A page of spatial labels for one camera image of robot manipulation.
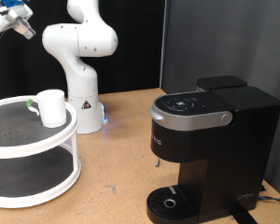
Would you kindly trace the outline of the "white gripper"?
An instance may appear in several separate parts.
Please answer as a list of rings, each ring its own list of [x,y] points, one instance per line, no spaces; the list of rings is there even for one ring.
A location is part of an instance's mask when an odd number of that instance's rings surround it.
[[[25,3],[0,3],[0,33],[14,29],[27,39],[35,35],[28,20],[33,11]]]

